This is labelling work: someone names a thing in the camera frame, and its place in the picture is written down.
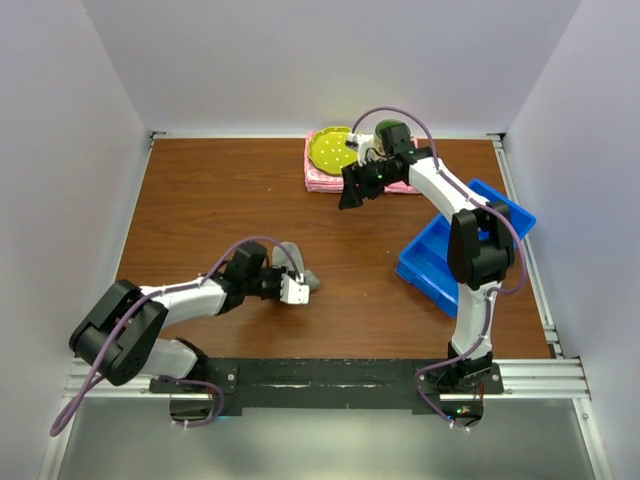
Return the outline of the grey sock black stripes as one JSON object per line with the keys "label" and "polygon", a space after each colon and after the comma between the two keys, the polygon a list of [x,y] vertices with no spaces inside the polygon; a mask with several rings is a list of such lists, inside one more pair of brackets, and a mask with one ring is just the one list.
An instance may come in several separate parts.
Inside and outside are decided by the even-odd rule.
{"label": "grey sock black stripes", "polygon": [[301,250],[293,242],[282,242],[280,246],[275,245],[272,249],[271,264],[275,267],[286,267],[291,271],[297,268],[304,275],[305,284],[309,286],[311,293],[320,287],[319,278],[305,266]]}

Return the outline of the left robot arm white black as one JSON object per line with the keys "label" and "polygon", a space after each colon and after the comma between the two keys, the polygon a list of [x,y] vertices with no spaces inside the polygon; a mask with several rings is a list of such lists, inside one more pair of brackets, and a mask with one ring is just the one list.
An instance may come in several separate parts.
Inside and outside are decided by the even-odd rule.
{"label": "left robot arm white black", "polygon": [[114,282],[69,339],[71,351],[114,386],[138,375],[169,376],[185,392],[200,390],[207,368],[199,350],[180,340],[161,338],[167,327],[197,317],[225,314],[249,296],[288,305],[308,303],[306,276],[290,249],[276,242],[284,255],[276,264],[265,247],[266,236],[232,245],[211,268],[193,280],[140,287],[128,280]]}

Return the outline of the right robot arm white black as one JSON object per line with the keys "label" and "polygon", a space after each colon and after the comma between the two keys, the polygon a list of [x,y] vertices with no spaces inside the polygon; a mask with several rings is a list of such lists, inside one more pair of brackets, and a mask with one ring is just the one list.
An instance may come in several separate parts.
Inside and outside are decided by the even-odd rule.
{"label": "right robot arm white black", "polygon": [[444,166],[435,146],[416,146],[403,122],[382,121],[372,134],[350,131],[345,146],[357,159],[341,170],[340,209],[358,208],[386,186],[403,182],[447,219],[447,265],[458,284],[456,326],[447,359],[420,375],[443,390],[469,392],[493,363],[495,301],[514,263],[518,239],[509,206],[472,191]]}

